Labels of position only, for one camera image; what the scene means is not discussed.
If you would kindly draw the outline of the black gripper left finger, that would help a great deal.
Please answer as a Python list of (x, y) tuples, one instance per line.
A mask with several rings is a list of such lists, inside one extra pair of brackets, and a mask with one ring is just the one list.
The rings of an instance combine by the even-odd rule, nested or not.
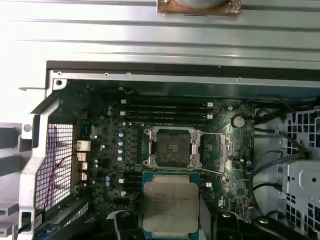
[(65, 240), (138, 240), (140, 227), (138, 224), (139, 201), (130, 201), (128, 205), (110, 213), (89, 208), (90, 223), (78, 223), (73, 233), (64, 237)]

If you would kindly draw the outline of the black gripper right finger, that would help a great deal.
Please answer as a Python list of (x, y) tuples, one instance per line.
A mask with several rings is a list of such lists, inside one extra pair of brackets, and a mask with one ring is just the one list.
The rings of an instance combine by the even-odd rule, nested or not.
[(232, 212), (219, 211), (211, 200), (200, 200), (200, 226), (207, 240), (299, 240), (300, 234), (273, 218), (246, 223)]

